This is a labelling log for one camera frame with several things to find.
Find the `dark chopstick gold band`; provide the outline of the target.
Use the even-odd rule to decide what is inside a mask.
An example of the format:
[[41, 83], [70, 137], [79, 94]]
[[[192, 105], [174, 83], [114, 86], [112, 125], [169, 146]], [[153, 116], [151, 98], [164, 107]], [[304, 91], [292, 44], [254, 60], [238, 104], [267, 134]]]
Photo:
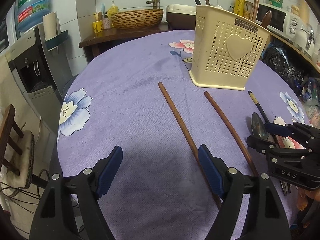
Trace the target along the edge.
[[[252, 99], [253, 103], [255, 104], [257, 110], [259, 111], [259, 113], [257, 113], [257, 114], [260, 116], [260, 118], [262, 119], [263, 123], [265, 124], [265, 122], [269, 122], [268, 117], [266, 116], [263, 108], [261, 107], [259, 101], [258, 101], [257, 98], [254, 96], [254, 94], [252, 93], [252, 91], [249, 90], [249, 91], [248, 91], [248, 94], [249, 94], [250, 98]], [[268, 133], [268, 134], [269, 134], [269, 136], [268, 136], [268, 141], [274, 142], [274, 143], [276, 144], [276, 146], [279, 146], [278, 140], [277, 140], [276, 136], [273, 135], [273, 134], [270, 134], [270, 133]]]

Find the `shiny steel spoon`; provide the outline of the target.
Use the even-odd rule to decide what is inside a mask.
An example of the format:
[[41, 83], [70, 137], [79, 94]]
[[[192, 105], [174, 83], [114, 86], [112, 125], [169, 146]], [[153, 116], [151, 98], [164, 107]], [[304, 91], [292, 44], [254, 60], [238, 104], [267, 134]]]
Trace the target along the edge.
[[[251, 128], [252, 128], [252, 133], [255, 137], [268, 140], [269, 134], [265, 130], [262, 119], [256, 112], [252, 113]], [[280, 185], [281, 185], [282, 192], [285, 196], [291, 193], [290, 185], [288, 183], [281, 180]]]

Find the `brown wooden chopstick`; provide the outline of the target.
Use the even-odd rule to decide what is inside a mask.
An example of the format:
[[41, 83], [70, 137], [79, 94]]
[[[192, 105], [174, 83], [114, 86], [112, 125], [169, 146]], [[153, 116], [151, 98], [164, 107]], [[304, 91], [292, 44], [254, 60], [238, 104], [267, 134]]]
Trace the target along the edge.
[[200, 165], [198, 148], [196, 147], [196, 144], [195, 144], [185, 122], [183, 121], [178, 109], [176, 108], [172, 98], [170, 97], [170, 95], [169, 95], [168, 91], [166, 90], [166, 88], [164, 87], [163, 83], [159, 82], [158, 87], [159, 87], [161, 93], [163, 94], [169, 108], [171, 109], [172, 114], [175, 117], [175, 119], [181, 129], [181, 132], [183, 133], [183, 135], [185, 137], [187, 144], [189, 145], [190, 152], [193, 154], [193, 161], [192, 161], [192, 163], [193, 163], [193, 168], [192, 168], [193, 181], [196, 181], [198, 184], [202, 183], [205, 185], [206, 189], [210, 192], [210, 195], [211, 195], [217, 209], [220, 210], [221, 206], [222, 206], [221, 199], [210, 188], [208, 179], [206, 178], [206, 176], [204, 174], [204, 170], [203, 170], [202, 166]]
[[217, 114], [219, 115], [219, 117], [221, 118], [221, 120], [223, 121], [223, 123], [226, 125], [226, 127], [228, 128], [228, 130], [230, 131], [232, 137], [234, 138], [235, 142], [237, 143], [237, 145], [239, 146], [244, 158], [246, 159], [251, 171], [253, 172], [253, 174], [255, 176], [258, 176], [259, 173], [257, 171], [257, 168], [252, 160], [252, 157], [249, 153], [249, 151], [247, 150], [247, 148], [245, 147], [244, 143], [242, 142], [241, 138], [239, 137], [238, 133], [236, 132], [236, 130], [234, 129], [234, 127], [232, 126], [231, 122], [228, 120], [227, 116], [224, 114], [224, 112], [222, 111], [222, 109], [219, 107], [219, 105], [215, 102], [215, 100], [213, 99], [213, 97], [207, 92], [204, 92], [204, 96], [206, 97], [206, 99], [210, 102], [210, 104], [213, 106], [213, 108], [216, 110]]
[[251, 21], [254, 21], [254, 12], [255, 12], [256, 1], [257, 0], [254, 0], [253, 5], [252, 5], [252, 10], [251, 10], [250, 18], [249, 18]]
[[256, 1], [255, 12], [254, 12], [254, 21], [253, 22], [255, 22], [256, 19], [257, 19], [258, 8], [259, 8], [259, 0]]

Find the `wooden handled spoon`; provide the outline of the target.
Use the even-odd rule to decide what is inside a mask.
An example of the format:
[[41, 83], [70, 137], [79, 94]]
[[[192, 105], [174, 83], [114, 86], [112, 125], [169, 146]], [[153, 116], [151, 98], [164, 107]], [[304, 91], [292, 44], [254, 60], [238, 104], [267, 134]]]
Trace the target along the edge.
[[263, 20], [262, 20], [262, 22], [261, 22], [261, 26], [262, 26], [263, 28], [267, 28], [267, 26], [270, 24], [271, 20], [272, 20], [272, 11], [269, 10], [269, 11], [264, 15]]

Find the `colourful filled plastic bag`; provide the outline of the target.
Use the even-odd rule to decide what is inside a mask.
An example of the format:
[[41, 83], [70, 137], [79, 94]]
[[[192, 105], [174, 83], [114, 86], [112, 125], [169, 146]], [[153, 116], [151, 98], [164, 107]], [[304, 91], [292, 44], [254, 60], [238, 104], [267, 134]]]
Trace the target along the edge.
[[300, 97], [310, 124], [319, 128], [319, 82], [316, 78], [310, 77], [303, 83]]

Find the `black garbage bag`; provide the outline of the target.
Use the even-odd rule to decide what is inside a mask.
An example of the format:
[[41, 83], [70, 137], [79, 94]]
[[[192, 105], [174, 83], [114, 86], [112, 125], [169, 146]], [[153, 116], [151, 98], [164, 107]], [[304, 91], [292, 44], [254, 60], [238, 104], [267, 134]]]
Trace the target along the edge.
[[264, 64], [276, 72], [296, 93], [301, 91], [304, 72], [290, 60], [284, 46], [271, 42], [261, 55]]

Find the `wooden chair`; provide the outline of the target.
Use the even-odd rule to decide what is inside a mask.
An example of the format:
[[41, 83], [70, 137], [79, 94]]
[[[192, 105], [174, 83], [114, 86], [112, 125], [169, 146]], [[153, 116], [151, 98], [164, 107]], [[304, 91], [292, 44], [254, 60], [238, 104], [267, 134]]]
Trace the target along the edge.
[[15, 121], [15, 107], [10, 104], [1, 122], [1, 167], [7, 169], [1, 181], [17, 195], [33, 184], [45, 189], [48, 181], [34, 174], [35, 137], [21, 130]]

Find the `white kettle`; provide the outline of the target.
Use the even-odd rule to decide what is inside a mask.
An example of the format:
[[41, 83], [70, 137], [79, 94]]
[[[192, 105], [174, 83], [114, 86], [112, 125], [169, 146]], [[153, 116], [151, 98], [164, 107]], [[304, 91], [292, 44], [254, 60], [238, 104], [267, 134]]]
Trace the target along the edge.
[[314, 51], [314, 39], [315, 32], [310, 24], [301, 26], [299, 31], [297, 31], [294, 39], [294, 45], [304, 54], [308, 54], [310, 57], [313, 55]]

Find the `beige perforated utensil holder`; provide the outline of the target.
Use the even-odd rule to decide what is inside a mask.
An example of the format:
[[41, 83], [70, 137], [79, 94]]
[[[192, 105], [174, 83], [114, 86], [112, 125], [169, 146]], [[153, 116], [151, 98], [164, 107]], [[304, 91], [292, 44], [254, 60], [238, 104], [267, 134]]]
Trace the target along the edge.
[[204, 88], [245, 90], [270, 32], [227, 10], [196, 7], [190, 78]]

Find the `purple floral tablecloth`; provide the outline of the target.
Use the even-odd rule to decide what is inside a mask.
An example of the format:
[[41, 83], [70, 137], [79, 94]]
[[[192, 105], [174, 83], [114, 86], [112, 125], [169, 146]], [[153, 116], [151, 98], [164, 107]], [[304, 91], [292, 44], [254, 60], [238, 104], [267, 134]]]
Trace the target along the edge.
[[101, 211], [116, 239], [204, 239], [217, 205], [159, 84], [173, 100], [196, 145], [250, 174], [243, 153], [189, 76], [195, 33], [176, 30], [118, 45], [78, 75], [63, 105], [57, 154], [64, 176], [107, 157], [123, 161]]

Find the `water dispenser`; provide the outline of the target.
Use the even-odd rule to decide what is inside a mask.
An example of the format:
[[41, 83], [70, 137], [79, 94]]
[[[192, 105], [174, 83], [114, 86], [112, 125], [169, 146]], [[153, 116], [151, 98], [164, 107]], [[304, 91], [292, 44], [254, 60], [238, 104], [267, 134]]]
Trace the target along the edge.
[[57, 133], [61, 106], [72, 79], [64, 45], [49, 50], [41, 23], [19, 38], [9, 51], [10, 70], [17, 72], [31, 105]]

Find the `paper cup stack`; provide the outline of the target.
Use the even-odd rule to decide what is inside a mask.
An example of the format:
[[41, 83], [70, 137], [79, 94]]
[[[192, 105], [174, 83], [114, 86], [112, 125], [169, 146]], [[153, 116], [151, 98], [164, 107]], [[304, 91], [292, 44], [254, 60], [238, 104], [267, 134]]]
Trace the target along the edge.
[[43, 28], [46, 41], [57, 37], [57, 16], [55, 12], [43, 16]]

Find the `woven basket sink bowl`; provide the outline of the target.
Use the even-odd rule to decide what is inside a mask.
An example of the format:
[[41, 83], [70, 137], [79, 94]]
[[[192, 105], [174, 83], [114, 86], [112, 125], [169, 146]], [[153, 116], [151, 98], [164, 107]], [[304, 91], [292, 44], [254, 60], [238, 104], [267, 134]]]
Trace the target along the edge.
[[112, 14], [111, 23], [116, 29], [137, 29], [159, 25], [163, 9], [130, 10]]

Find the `yellow soap bottle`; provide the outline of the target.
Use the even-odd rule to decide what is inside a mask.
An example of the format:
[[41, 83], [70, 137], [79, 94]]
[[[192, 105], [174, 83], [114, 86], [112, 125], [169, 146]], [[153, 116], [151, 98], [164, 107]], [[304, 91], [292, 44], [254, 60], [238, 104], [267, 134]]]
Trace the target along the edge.
[[107, 16], [108, 18], [111, 18], [112, 15], [119, 12], [118, 7], [115, 5], [114, 1], [112, 1], [111, 7], [107, 10]]

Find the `blue water jug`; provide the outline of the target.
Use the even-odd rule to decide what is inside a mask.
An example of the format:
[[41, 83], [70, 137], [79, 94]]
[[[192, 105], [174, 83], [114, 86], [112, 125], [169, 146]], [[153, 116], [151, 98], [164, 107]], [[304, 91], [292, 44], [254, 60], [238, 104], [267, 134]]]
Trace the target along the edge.
[[20, 33], [25, 33], [30, 28], [41, 23], [43, 16], [48, 13], [50, 13], [49, 0], [17, 0], [17, 30]]

